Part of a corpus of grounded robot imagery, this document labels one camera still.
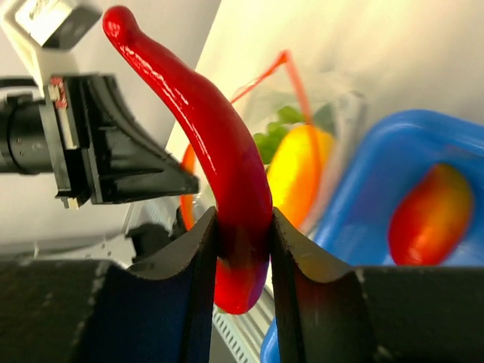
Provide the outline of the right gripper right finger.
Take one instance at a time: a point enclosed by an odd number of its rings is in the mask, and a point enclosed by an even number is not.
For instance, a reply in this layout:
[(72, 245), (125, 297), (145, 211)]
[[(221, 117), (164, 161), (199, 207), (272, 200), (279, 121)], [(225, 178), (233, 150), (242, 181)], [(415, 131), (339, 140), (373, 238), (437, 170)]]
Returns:
[(281, 361), (372, 361), (376, 338), (353, 268), (299, 233), (278, 209), (270, 241)]

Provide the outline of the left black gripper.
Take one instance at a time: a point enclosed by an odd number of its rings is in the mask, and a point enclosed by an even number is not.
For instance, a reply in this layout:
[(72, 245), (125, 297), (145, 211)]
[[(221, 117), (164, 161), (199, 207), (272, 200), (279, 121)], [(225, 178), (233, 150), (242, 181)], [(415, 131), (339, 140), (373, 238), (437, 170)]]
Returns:
[(1, 87), (22, 90), (1, 99), (1, 172), (53, 174), (66, 208), (84, 205), (90, 187), (93, 204), (199, 191), (198, 178), (135, 120), (113, 75), (52, 76), (39, 98), (32, 78), (4, 78)]

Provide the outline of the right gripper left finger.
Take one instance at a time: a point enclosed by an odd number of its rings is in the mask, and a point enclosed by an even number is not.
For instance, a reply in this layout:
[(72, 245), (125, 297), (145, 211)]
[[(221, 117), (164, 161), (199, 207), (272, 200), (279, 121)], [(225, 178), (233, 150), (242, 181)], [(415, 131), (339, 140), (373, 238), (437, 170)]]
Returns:
[(93, 272), (71, 362), (207, 362), (217, 220), (209, 208), (178, 240), (128, 269), (84, 261)]

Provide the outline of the red chili pepper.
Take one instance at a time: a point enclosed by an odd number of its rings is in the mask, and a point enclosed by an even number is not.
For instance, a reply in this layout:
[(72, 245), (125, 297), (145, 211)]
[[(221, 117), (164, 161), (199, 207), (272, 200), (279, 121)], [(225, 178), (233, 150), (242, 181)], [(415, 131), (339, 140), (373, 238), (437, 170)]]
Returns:
[(265, 284), (273, 209), (252, 135), (219, 89), (143, 33), (127, 7), (109, 8), (103, 30), (187, 135), (216, 199), (219, 259), (214, 302), (230, 314), (247, 312)]

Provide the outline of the yellow mango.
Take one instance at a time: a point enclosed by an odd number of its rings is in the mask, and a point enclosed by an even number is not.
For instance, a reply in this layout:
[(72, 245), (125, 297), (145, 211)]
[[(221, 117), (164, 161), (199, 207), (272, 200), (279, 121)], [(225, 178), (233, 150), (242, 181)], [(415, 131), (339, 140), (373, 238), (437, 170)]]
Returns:
[(273, 206), (296, 228), (312, 210), (335, 143), (331, 133), (317, 126), (297, 126), (284, 137), (269, 165)]

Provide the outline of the red tomato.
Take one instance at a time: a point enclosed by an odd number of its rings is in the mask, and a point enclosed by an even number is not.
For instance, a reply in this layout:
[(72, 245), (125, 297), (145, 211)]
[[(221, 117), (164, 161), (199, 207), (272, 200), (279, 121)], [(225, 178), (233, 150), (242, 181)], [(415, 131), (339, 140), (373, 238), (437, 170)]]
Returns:
[(392, 215), (388, 242), (397, 265), (438, 265), (462, 241), (476, 198), (466, 177), (446, 163), (434, 165)]

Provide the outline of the clear zip bag orange zipper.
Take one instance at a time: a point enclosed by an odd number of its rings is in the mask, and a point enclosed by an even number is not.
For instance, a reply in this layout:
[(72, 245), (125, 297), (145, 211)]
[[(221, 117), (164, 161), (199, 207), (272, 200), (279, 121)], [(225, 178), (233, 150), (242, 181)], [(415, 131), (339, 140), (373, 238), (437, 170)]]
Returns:
[(256, 143), (274, 206), (310, 234), (355, 150), (364, 95), (335, 73), (298, 70), (283, 50), (230, 102)]

